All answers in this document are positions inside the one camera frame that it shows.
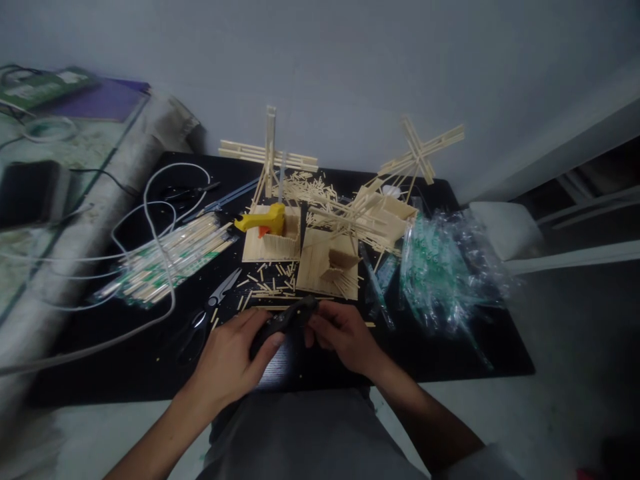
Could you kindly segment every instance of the left hand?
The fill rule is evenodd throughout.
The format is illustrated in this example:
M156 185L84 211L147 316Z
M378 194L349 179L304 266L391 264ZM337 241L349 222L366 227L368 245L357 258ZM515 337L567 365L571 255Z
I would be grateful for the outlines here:
M251 342L270 317L265 310L245 310L209 334L195 372L178 393L206 422L258 384L284 342L283 333L274 333L249 360Z

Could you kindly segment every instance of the green book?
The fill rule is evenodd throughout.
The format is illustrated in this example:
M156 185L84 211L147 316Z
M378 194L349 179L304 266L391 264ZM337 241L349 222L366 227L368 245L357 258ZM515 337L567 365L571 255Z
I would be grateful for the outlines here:
M98 79L78 67L42 75L32 75L18 85L0 88L0 105L28 112L56 98L95 85Z

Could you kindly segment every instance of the black tabletop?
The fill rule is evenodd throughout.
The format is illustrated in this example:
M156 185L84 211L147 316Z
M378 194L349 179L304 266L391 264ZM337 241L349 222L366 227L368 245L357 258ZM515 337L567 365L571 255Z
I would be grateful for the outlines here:
M246 161L165 153L158 169L177 162L196 163L204 167L214 181L222 182L220 188L209 192L203 202L206 205L236 188L256 179L262 165ZM324 181L334 186L338 195L353 196L359 186L372 178L373 174L321 169ZM160 174L149 190L148 200L159 199L167 186L202 186L205 178L198 169L178 166ZM423 196L427 210L454 211L459 208L455 196L444 180L426 186L424 180L416 181L416 193ZM225 206L230 212L240 212L250 204L253 192ZM151 216L160 230L168 225L171 216L160 207L151 210ZM143 214L132 215L117 232L126 248L138 246L150 239L149 227ZM181 345L176 342L180 332L191 320L195 311L211 292L238 266L243 275L255 271L259 264L241 264L244 239L241 238L212 260L176 290L176 308L166 320L122 342L112 348L82 360L50 368L40 372L33 384L28 403L36 407L59 407L88 403L126 401L150 401L170 399L192 374L197 356L180 354ZM118 253L115 246L108 253ZM109 262L100 264L97 273L107 272ZM367 278L362 262L359 274ZM410 310L399 310L397 295L398 275L394 276L387 296L389 310L397 325L390 332L381 317L375 320L371 330L382 348L404 368L416 381L443 381L484 377L530 375L535 372L527 350L506 309L484 309L482 318L472 319L469 326L478 346L482 349L493 369L481 362L468 340L427 337L413 319ZM87 286L87 295L101 286L96 280ZM364 301L365 284L361 282L358 302L355 304L366 320L370 305ZM223 302L219 316L221 323L237 312L242 288L232 290ZM121 335L168 310L168 298L150 310L127 305L114 299L88 311L77 312L70 317L66 327L54 344L50 355L82 349ZM287 336L285 344L270 364L260 389L272 391L296 391L308 389L341 388L365 385L364 377L346 370L334 353L318 347L306 349L301 331Z

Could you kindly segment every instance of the sleeve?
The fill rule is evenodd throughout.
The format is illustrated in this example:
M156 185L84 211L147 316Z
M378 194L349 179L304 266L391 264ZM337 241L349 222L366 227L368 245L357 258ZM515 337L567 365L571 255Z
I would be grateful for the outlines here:
M523 480L506 459L497 444L460 460L451 468L432 476L433 480Z

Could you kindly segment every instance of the orange trigger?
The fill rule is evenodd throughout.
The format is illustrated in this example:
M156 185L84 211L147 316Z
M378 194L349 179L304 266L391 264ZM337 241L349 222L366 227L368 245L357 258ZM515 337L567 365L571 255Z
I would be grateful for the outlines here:
M258 228L259 228L258 238L264 237L265 233L269 233L271 231L269 227L264 227L262 225Z

